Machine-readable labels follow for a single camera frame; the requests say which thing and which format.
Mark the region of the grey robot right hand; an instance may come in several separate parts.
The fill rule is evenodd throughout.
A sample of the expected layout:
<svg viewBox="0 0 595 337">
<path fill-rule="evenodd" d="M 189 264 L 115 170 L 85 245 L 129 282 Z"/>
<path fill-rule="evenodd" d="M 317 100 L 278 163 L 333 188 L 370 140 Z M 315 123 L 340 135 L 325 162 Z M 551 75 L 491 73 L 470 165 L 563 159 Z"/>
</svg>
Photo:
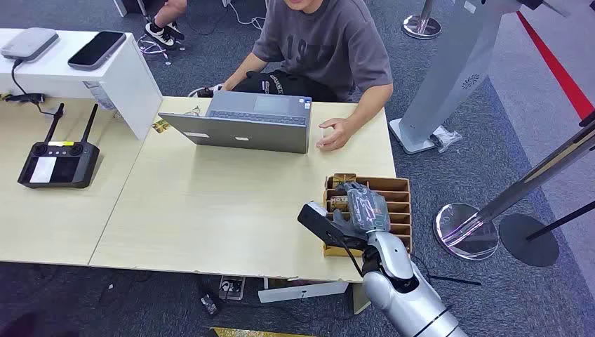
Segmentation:
<svg viewBox="0 0 595 337">
<path fill-rule="evenodd" d="M 356 182 L 342 183 L 335 189 L 347 196 L 349 219 L 346 220 L 339 209 L 333 211 L 333 222 L 344 237 L 368 241 L 372 232 L 390 231 L 390 216 L 382 195 Z"/>
</svg>

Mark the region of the person's left hand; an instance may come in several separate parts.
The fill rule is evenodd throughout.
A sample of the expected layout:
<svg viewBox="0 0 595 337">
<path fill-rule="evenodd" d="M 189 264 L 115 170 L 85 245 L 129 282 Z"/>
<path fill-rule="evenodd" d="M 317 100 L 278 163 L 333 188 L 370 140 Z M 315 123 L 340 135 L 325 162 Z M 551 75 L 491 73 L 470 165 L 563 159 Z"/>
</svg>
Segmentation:
<svg viewBox="0 0 595 337">
<path fill-rule="evenodd" d="M 319 128 L 332 129 L 328 135 L 322 137 L 322 139 L 316 143 L 316 146 L 320 150 L 331 152 L 344 147 L 359 127 L 350 117 L 329 119 L 319 124 Z"/>
</svg>

